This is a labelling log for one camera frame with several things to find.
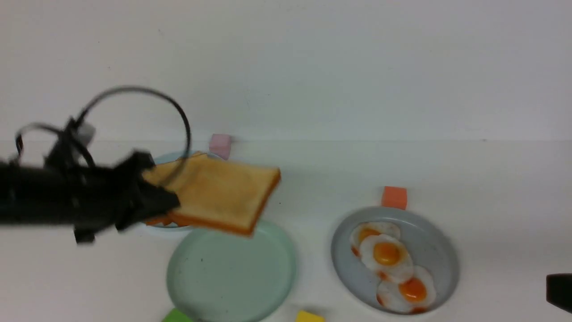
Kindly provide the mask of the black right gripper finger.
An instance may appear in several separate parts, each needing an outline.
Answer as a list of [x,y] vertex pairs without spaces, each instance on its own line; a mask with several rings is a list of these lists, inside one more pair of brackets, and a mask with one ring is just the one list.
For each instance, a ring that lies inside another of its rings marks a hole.
[[572,274],[558,273],[546,276],[546,301],[572,313]]

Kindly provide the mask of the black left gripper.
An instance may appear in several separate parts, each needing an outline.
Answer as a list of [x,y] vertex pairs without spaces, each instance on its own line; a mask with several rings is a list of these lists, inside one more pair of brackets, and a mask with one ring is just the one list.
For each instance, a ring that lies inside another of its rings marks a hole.
[[143,171],[154,167],[149,152],[133,151],[115,168],[74,167],[64,171],[76,243],[94,243],[96,235],[108,228],[122,232],[179,208],[174,192],[143,178]]

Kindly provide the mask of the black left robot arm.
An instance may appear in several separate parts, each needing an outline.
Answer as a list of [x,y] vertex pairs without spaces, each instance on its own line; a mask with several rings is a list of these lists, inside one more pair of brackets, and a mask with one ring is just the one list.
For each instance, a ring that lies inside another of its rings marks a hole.
[[77,243],[93,243],[98,233],[167,214],[180,206],[174,192],[143,179],[155,166],[149,153],[134,152],[109,166],[68,169],[1,163],[2,226],[71,226]]

